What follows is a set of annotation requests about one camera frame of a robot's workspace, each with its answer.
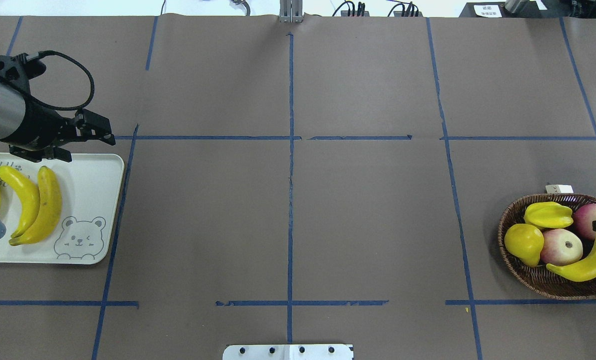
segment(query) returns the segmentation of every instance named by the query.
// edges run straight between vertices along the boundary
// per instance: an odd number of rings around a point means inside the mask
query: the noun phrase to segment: sticker
[[[502,17],[499,5],[474,5],[473,10],[476,11],[477,16],[482,16],[483,18]]]

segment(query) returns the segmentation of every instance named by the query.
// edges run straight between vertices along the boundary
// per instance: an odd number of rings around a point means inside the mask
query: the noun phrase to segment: white plate
[[[29,162],[0,153],[0,166],[6,165],[35,183],[41,166],[54,171],[62,192],[62,214],[60,223],[47,239],[11,246],[8,240],[17,228],[22,206],[13,189],[1,183],[0,219],[7,232],[0,239],[0,263],[90,265],[104,258],[109,249],[124,173],[121,157],[114,153],[74,153],[70,163]]]

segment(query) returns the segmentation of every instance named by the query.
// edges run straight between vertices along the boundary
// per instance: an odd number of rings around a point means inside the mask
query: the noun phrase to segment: wicker basket
[[[555,201],[576,211],[583,205],[596,203],[596,198],[585,194],[571,193],[531,194],[513,202],[504,210],[498,226],[497,241],[504,263],[522,284],[542,296],[558,300],[596,299],[596,278],[584,282],[574,282],[548,271],[542,262],[535,268],[528,267],[519,258],[508,253],[504,247],[506,231],[514,224],[524,223],[524,210],[528,205],[542,201]],[[584,256],[586,256],[593,245],[588,244],[588,241],[583,241],[583,243],[586,243],[584,246]]]

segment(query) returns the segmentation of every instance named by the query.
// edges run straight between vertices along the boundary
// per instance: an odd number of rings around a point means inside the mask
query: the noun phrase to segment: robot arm
[[[57,107],[31,96],[29,80],[44,73],[46,66],[40,59],[48,55],[63,57],[86,73],[91,92],[82,105]],[[0,142],[9,145],[12,155],[31,162],[43,158],[71,161],[71,153],[60,148],[69,142],[91,139],[115,145],[109,119],[84,109],[92,100],[93,92],[94,83],[89,71],[60,52],[0,55]],[[73,118],[65,118],[56,110],[76,110],[76,114]]]

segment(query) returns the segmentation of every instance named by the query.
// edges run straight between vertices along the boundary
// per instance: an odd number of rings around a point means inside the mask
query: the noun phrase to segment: red apple
[[[596,203],[588,203],[574,212],[573,229],[583,239],[595,240],[593,221],[596,220]]]
[[[543,262],[563,267],[582,259],[582,255],[582,242],[576,234],[563,228],[544,232],[544,247],[540,253]]]

